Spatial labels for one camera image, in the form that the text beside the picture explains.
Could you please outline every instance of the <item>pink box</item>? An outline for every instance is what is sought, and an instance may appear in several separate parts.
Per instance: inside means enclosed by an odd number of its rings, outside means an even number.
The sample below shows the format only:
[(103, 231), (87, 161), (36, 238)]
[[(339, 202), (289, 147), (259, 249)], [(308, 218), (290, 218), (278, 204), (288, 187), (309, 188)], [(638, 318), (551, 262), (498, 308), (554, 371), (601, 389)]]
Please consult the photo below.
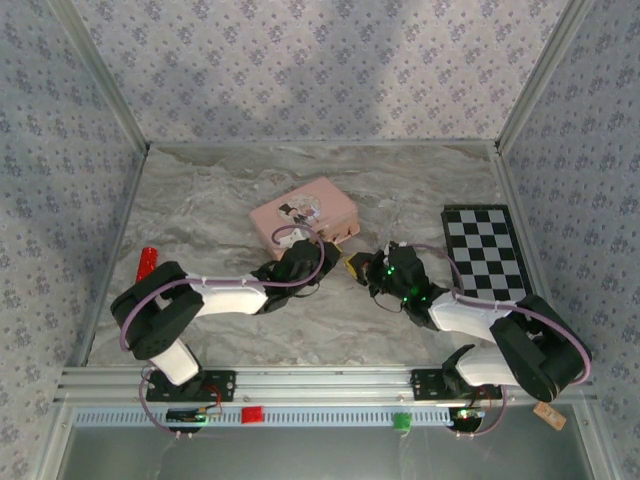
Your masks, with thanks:
[[(325, 241), (333, 243), (344, 242), (360, 232), (358, 207), (325, 177), (265, 203), (249, 216), (276, 260), (282, 257), (286, 248), (275, 245), (271, 234), (283, 225), (308, 226)], [(277, 238), (291, 238), (292, 232), (293, 229), (285, 230)]]

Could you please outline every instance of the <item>sticker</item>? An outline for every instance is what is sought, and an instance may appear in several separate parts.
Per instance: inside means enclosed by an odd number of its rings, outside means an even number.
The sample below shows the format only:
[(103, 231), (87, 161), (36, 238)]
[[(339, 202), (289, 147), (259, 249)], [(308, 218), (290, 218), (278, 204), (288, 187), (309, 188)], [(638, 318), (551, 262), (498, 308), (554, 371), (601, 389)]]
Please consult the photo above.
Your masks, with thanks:
[(562, 430), (567, 419), (548, 403), (539, 402), (533, 409), (533, 413), (555, 428), (557, 431)]
[(320, 200), (308, 193), (299, 193), (287, 198), (278, 206), (278, 215), (287, 223), (310, 227), (320, 218)]

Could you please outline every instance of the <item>tag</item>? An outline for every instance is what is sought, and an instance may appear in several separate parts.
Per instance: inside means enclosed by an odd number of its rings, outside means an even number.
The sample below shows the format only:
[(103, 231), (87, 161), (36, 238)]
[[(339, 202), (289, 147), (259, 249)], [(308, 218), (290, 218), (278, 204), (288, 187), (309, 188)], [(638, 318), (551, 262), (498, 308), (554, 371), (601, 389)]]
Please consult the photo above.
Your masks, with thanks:
[(562, 430), (567, 419), (548, 403), (539, 402), (533, 409), (533, 413), (551, 425), (557, 431)]

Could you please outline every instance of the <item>checkered board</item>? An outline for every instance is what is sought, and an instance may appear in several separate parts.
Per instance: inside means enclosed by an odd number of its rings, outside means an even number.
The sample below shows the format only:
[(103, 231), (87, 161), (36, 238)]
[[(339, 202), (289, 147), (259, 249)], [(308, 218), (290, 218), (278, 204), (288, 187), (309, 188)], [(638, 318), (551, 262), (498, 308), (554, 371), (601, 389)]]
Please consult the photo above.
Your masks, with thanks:
[(442, 223), (465, 295), (518, 301), (532, 293), (506, 205), (445, 206)]

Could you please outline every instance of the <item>red marker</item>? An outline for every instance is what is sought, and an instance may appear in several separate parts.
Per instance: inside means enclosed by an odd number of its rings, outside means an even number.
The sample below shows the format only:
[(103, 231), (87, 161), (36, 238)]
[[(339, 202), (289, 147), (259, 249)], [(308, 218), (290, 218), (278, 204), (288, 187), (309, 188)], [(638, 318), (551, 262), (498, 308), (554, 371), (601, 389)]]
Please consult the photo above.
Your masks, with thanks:
[(158, 263), (158, 250), (153, 247), (145, 247), (140, 253), (140, 263), (138, 264), (138, 274), (136, 283), (142, 280), (156, 269)]

